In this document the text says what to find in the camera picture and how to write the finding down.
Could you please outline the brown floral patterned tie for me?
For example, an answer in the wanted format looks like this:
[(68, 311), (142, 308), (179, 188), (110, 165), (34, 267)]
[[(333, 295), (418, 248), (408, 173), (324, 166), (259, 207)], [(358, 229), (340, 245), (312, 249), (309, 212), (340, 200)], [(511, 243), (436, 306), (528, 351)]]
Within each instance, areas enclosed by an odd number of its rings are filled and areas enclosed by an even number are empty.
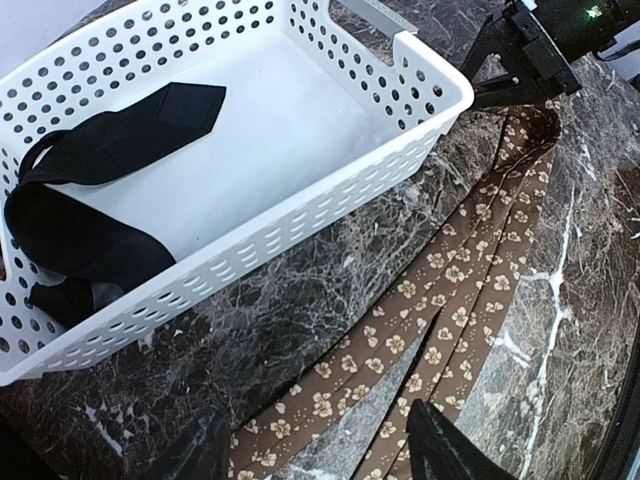
[(359, 479), (407, 479), (412, 404), (464, 407), (526, 268), (561, 132), (545, 106), (508, 107), (491, 169), (380, 300), (231, 441), (228, 475), (265, 479), (364, 403), (424, 343), (359, 459)]

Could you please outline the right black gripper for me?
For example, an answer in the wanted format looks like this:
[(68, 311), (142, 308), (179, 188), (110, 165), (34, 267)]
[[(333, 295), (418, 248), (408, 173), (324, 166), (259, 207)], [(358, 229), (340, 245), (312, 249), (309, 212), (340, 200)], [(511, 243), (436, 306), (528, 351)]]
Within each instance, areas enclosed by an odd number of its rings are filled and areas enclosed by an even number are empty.
[(615, 44), (615, 36), (639, 20), (630, 1), (511, 1), (489, 15), (459, 70), (476, 75), (499, 55), (507, 73), (473, 85), (473, 108), (538, 104), (543, 96), (571, 95), (581, 85), (571, 65)]

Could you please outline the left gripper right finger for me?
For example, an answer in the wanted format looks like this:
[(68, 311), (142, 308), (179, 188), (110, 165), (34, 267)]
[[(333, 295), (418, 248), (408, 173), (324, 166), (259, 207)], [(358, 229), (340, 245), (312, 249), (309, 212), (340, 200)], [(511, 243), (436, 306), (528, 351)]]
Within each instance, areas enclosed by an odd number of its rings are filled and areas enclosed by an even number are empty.
[(515, 479), (484, 455), (429, 402), (413, 401), (407, 433), (413, 479)]

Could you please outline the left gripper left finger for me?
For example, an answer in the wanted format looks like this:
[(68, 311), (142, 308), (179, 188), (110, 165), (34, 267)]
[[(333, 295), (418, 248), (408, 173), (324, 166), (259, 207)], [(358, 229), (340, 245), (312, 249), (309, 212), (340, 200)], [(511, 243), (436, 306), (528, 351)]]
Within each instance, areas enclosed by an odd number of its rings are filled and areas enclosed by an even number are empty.
[(198, 425), (172, 445), (165, 479), (226, 479), (230, 451), (226, 424)]

